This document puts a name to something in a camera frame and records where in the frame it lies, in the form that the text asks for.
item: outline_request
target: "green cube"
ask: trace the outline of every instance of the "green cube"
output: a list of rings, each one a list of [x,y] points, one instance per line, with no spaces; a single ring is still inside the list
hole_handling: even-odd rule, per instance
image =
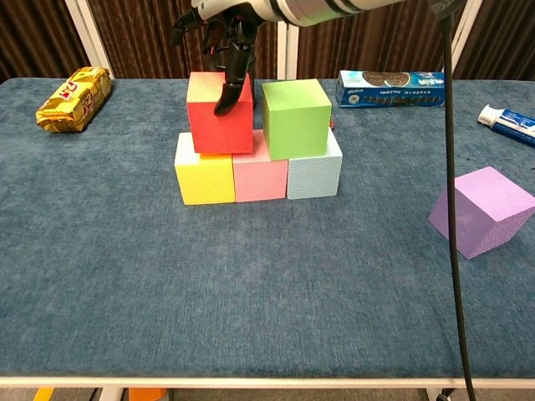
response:
[[[262,101],[271,160],[325,154],[333,106],[317,79],[262,84]]]

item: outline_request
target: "snack package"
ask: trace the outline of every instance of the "snack package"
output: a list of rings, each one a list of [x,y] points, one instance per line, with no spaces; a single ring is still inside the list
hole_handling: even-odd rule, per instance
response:
[[[340,71],[336,98],[339,107],[441,107],[444,73]]]
[[[110,91],[107,69],[83,67],[37,110],[37,125],[50,132],[83,131]]]

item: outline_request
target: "purple cube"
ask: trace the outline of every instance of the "purple cube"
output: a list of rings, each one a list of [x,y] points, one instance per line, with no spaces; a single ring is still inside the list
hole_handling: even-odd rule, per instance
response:
[[[508,242],[535,212],[535,197],[492,167],[456,178],[455,187],[457,249],[466,259]],[[446,189],[429,222],[449,237]]]

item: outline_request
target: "yellow cube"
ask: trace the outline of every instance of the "yellow cube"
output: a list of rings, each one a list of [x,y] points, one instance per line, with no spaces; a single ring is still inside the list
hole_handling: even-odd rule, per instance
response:
[[[232,156],[195,153],[191,132],[178,137],[175,170],[184,205],[236,201]]]

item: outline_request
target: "pink cube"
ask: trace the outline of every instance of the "pink cube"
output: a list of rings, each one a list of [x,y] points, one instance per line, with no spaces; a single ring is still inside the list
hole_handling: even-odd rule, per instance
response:
[[[253,152],[234,155],[236,202],[267,201],[286,196],[288,161],[271,161],[262,130],[252,132]]]
[[[224,116],[214,115],[225,83],[225,73],[191,73],[187,113],[193,145],[202,155],[252,152],[252,91],[247,76],[240,99]]]
[[[456,178],[455,187],[457,249],[466,259],[511,240],[535,212],[535,197],[492,167]],[[429,222],[449,237],[446,189]]]

